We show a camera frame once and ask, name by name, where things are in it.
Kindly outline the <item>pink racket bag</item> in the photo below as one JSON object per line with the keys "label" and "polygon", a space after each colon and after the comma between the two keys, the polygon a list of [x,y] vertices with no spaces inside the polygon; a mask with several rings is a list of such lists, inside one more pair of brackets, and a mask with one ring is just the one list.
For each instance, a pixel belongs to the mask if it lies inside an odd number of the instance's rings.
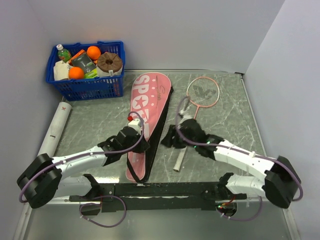
{"label": "pink racket bag", "polygon": [[145,152],[127,154],[126,177],[134,183],[145,183],[150,177],[173,91],[170,79],[160,72],[144,73],[133,82],[130,110],[142,117],[144,138],[150,145]]}

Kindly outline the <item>white shuttlecock tube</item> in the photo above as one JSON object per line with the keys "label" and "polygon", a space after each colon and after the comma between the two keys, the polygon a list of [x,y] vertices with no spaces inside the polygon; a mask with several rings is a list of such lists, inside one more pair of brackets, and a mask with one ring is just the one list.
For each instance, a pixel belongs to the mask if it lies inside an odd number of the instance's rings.
{"label": "white shuttlecock tube", "polygon": [[69,103],[59,103],[39,149],[38,155],[47,154],[49,157],[54,156],[71,109],[72,106]]}

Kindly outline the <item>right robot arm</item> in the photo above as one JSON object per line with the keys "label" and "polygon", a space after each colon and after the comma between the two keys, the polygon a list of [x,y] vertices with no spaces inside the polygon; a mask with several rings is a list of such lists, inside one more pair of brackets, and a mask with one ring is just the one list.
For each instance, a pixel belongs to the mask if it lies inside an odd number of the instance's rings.
{"label": "right robot arm", "polygon": [[238,194],[259,196],[287,209],[296,201],[297,191],[302,189],[301,180],[286,157],[265,157],[240,148],[220,136],[205,133],[194,119],[187,119],[178,126],[171,125],[161,144],[176,149],[190,146],[205,158],[247,172],[247,176],[228,173],[221,177],[218,193],[223,199]]}

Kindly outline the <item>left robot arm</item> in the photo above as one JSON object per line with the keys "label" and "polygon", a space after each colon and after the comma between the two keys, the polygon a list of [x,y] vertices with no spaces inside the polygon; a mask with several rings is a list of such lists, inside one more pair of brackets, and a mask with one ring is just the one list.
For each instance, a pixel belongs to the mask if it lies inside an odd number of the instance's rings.
{"label": "left robot arm", "polygon": [[129,152],[143,153],[150,147],[146,140],[148,131],[125,126],[117,135],[79,153],[49,157],[47,153],[37,156],[18,177],[21,192],[18,200],[40,208],[52,200],[62,180],[88,169],[104,167],[120,160]]}

